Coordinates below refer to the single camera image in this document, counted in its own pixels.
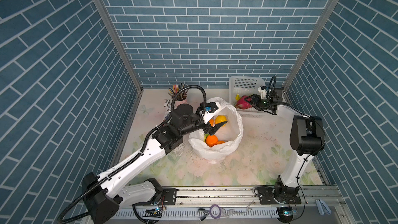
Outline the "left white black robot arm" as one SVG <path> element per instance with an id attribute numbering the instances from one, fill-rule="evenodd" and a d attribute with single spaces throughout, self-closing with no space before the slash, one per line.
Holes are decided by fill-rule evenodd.
<path id="1" fill-rule="evenodd" d="M 211 125 L 209 121 L 222 110 L 218 102 L 201 103 L 197 111 L 189 104 L 171 107 L 164 122 L 147 134 L 140 150 L 99 175 L 87 174 L 83 179 L 83 202 L 93 222 L 107 222 L 124 205 L 159 199 L 163 189 L 154 178 L 134 186 L 128 186 L 128 182 L 178 147 L 185 135 L 197 130 L 215 134 L 222 124 Z"/>

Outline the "pink dragon fruit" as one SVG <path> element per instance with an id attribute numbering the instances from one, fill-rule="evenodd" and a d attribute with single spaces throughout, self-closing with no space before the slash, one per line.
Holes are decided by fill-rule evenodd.
<path id="1" fill-rule="evenodd" d="M 247 110 L 252 108 L 251 105 L 251 95 L 243 95 L 237 102 L 235 103 L 235 107 L 241 110 Z"/>

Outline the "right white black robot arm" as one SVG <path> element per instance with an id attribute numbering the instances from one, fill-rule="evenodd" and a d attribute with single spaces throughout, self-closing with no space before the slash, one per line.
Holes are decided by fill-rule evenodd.
<path id="1" fill-rule="evenodd" d="M 265 98 L 253 94 L 245 101 L 259 112 L 267 112 L 291 122 L 289 142 L 293 152 L 287 167 L 277 177 L 274 186 L 257 187 L 254 189 L 255 195 L 261 204 L 301 204 L 300 179 L 309 162 L 325 146 L 322 119 L 294 109 L 289 103 L 283 102 L 274 90 L 268 91 Z"/>

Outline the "white plastic bag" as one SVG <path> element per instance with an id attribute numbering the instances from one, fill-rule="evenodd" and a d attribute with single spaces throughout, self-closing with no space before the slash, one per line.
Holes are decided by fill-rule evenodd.
<path id="1" fill-rule="evenodd" d="M 243 119 L 236 108 L 220 97 L 214 97 L 209 102 L 220 104 L 219 110 L 213 116 L 213 120 L 219 115 L 227 117 L 227 124 L 221 127 L 215 134 L 219 142 L 213 147 L 207 146 L 204 142 L 203 130 L 189 134 L 188 142 L 193 151 L 209 163 L 216 164 L 224 160 L 228 155 L 235 152 L 243 138 Z"/>

